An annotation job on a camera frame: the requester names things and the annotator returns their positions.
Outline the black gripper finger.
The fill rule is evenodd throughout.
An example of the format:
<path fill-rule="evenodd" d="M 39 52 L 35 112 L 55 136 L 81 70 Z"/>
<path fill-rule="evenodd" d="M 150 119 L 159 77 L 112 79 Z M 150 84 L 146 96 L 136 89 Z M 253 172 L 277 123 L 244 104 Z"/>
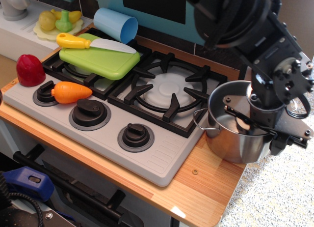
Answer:
<path fill-rule="evenodd" d="M 270 145 L 270 154 L 278 156 L 285 149 L 289 141 L 289 135 L 275 135 Z"/>
<path fill-rule="evenodd" d="M 235 120 L 236 120 L 236 127 L 237 127 L 238 132 L 240 134 L 243 134 L 243 135 L 253 135 L 254 134 L 255 129 L 253 126 L 251 126 L 249 121 L 247 121 L 246 119 L 241 119 L 239 117 L 236 117 Z"/>

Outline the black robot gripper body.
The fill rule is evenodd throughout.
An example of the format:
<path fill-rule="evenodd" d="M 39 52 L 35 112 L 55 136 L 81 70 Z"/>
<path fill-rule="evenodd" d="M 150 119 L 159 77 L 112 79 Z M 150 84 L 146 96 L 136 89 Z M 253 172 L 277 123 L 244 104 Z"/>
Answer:
<path fill-rule="evenodd" d="M 313 138 L 314 131 L 301 119 L 290 116 L 285 104 L 266 109 L 254 93 L 245 95 L 226 95 L 223 97 L 225 110 L 241 119 L 246 119 L 252 126 L 258 127 L 273 137 L 289 135 L 287 145 L 295 144 L 306 147 L 308 140 Z"/>

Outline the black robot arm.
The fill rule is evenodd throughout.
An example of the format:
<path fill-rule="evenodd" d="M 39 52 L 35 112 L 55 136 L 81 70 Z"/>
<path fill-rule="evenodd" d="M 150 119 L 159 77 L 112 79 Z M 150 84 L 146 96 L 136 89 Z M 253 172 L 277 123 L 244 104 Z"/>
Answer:
<path fill-rule="evenodd" d="M 313 130 L 303 122 L 311 110 L 313 66 L 296 38 L 278 20 L 281 0 L 186 0 L 204 47 L 228 48 L 251 70 L 243 95 L 223 97 L 225 112 L 271 136 L 270 151 L 306 148 Z"/>

